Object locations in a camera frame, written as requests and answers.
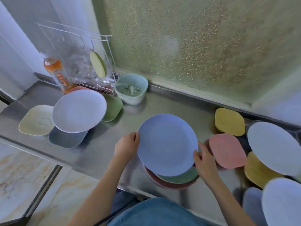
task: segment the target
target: blue shirt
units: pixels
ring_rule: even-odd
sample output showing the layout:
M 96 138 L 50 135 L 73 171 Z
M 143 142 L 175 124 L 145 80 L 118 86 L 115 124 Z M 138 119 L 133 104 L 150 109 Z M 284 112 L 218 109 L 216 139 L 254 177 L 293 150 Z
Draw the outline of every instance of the blue shirt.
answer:
M 108 226 L 207 226 L 204 220 L 166 199 L 151 198 L 115 217 Z

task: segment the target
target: textured glass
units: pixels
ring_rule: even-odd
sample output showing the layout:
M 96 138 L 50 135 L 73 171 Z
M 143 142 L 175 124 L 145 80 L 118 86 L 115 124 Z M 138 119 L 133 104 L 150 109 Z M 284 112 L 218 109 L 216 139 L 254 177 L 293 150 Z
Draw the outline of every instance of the textured glass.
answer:
M 301 0 L 104 0 L 117 66 L 253 102 L 301 61 Z

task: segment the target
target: black cord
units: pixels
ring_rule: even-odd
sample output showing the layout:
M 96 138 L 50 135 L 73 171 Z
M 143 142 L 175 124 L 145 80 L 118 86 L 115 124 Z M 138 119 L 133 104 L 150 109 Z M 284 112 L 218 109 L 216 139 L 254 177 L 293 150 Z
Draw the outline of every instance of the black cord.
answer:
M 111 213 L 110 215 L 108 215 L 107 217 L 103 218 L 102 220 L 100 220 L 99 222 L 97 222 L 96 224 L 94 224 L 93 226 L 99 226 L 102 223 L 106 222 L 108 219 L 110 219 L 112 216 L 114 216 L 116 213 L 120 212 L 122 209 L 124 209 L 126 206 L 128 206 L 134 199 L 132 199 L 129 203 L 127 203 L 125 206 L 122 206 L 120 209 L 116 210 L 115 212 Z

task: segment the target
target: hand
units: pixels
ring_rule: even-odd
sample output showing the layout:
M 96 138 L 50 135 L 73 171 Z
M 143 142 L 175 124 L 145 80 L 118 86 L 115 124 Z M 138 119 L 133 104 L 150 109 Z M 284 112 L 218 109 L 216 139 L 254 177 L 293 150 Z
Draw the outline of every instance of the hand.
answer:
M 123 136 L 115 145 L 114 155 L 130 161 L 137 153 L 139 142 L 140 135 L 138 132 L 132 132 Z
M 215 157 L 203 143 L 198 142 L 198 144 L 202 149 L 202 152 L 198 152 L 197 150 L 194 151 L 193 158 L 195 167 L 205 184 L 212 189 L 215 184 L 221 181 L 217 172 Z

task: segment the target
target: light blue basket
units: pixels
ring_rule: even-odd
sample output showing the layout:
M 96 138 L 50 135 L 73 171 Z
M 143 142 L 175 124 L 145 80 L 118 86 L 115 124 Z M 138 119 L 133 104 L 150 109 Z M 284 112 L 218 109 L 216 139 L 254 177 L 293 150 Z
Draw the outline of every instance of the light blue basket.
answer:
M 138 74 L 124 74 L 119 77 L 116 83 L 125 84 L 125 86 L 116 86 L 115 91 L 118 97 L 130 105 L 138 105 L 143 101 L 148 88 L 148 80 Z M 130 86 L 134 87 L 134 93 L 131 95 Z

